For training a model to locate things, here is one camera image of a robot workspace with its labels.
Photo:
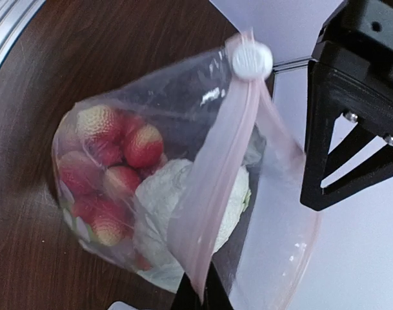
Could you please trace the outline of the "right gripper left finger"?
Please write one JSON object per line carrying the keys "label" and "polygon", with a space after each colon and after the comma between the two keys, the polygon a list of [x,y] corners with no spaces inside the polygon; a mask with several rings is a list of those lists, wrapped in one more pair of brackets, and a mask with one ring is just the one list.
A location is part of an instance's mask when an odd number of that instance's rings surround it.
{"label": "right gripper left finger", "polygon": [[170,310],[202,310],[203,306],[186,274],[183,275]]}

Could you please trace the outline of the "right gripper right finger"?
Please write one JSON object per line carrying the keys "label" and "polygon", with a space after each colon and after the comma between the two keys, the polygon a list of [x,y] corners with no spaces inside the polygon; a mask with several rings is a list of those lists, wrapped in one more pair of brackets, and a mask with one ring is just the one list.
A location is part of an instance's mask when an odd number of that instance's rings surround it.
{"label": "right gripper right finger", "polygon": [[204,309],[206,310],[233,310],[228,295],[223,287],[214,263],[210,263],[208,270],[205,293]]}

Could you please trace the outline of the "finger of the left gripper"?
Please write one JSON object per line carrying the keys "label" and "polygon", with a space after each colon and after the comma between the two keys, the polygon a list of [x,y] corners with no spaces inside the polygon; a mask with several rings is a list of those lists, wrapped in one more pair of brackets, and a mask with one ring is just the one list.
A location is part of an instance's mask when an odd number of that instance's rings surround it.
{"label": "finger of the left gripper", "polygon": [[[335,121],[354,114],[356,126],[330,148]],[[327,187],[321,182],[375,137],[393,139],[393,87],[367,74],[362,80],[320,62],[308,66],[307,127],[300,202],[322,211],[393,177],[393,142]]]}

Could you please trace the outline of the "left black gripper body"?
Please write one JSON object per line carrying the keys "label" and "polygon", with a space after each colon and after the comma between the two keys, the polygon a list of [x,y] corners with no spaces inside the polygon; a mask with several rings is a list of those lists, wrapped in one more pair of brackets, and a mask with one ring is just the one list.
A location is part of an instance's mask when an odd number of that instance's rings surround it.
{"label": "left black gripper body", "polygon": [[342,1],[323,23],[312,58],[393,103],[393,1]]}

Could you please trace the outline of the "clear dotted zip bag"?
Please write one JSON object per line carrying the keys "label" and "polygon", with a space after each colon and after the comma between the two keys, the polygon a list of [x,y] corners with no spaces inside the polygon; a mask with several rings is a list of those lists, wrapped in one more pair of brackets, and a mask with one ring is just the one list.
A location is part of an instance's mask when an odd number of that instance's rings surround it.
{"label": "clear dotted zip bag", "polygon": [[164,133],[167,164],[145,184],[157,265],[127,270],[175,295],[186,274],[203,309],[211,262],[234,309],[287,309],[319,229],[299,201],[305,154],[272,102],[271,68],[248,30],[80,101],[115,100]]}

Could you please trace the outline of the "red lychee bunch toy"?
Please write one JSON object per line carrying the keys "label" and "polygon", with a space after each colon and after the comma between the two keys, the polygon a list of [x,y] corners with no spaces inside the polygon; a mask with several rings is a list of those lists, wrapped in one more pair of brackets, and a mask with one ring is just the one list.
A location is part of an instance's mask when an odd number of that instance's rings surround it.
{"label": "red lychee bunch toy", "polygon": [[65,220],[87,251],[133,271],[156,268],[162,245],[147,181],[168,161],[165,135],[115,100],[79,102],[61,120],[52,147]]}

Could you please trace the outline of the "left aluminium frame post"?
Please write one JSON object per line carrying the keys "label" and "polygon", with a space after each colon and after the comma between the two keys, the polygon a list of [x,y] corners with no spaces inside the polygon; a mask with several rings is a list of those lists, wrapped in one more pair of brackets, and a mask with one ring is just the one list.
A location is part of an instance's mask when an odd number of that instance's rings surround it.
{"label": "left aluminium frame post", "polygon": [[274,65],[271,73],[271,89],[274,101],[287,97],[307,96],[307,69],[311,57],[283,61]]}

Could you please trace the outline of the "curved aluminium front rail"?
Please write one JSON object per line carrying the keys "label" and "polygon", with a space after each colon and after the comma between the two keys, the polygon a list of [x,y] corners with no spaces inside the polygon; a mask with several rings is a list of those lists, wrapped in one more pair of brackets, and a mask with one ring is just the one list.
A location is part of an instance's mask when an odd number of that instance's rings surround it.
{"label": "curved aluminium front rail", "polygon": [[44,0],[0,0],[0,68]]}

